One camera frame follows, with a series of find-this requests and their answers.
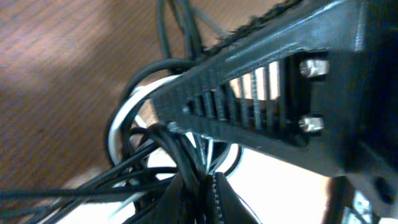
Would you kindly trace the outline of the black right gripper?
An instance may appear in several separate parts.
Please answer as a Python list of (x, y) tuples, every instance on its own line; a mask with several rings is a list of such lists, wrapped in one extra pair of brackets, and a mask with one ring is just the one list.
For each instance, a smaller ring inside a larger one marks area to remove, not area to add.
[(324, 118), (311, 169), (345, 175), (381, 217), (397, 216), (397, 2), (315, 1), (311, 40), (329, 72), (313, 88)]

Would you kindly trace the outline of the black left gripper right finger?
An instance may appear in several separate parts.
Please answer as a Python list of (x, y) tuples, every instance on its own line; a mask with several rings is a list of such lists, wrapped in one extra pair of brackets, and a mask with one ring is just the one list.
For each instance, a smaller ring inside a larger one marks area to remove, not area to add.
[(259, 223), (240, 202), (222, 172), (207, 175), (203, 206), (207, 224)]

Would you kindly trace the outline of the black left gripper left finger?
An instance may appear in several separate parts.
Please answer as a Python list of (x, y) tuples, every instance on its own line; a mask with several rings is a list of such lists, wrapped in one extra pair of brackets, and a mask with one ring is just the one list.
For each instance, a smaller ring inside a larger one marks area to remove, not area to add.
[(159, 201), (136, 223), (194, 224), (202, 223), (202, 175), (187, 182), (177, 173)]

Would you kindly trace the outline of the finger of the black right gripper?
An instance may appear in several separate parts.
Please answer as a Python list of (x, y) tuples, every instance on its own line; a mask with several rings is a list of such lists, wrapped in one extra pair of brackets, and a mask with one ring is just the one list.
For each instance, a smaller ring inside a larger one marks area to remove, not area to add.
[(209, 49), (205, 50), (205, 55), (215, 56), (223, 49), (230, 45), (233, 45), (240, 39), (243, 39), (250, 34), (257, 32), (264, 28), (268, 23), (274, 19), (277, 19), (283, 13), (287, 12), (289, 9), (299, 5), (303, 0), (285, 0), (283, 2), (273, 5), (267, 12), (261, 16), (252, 16), (249, 22), (243, 26), (238, 27), (233, 30), (232, 33), (228, 34), (226, 37), (220, 38), (220, 41), (211, 46)]
[(235, 142), (310, 171), (345, 173), (348, 24), (311, 18), (266, 27), (153, 95), (179, 131)]

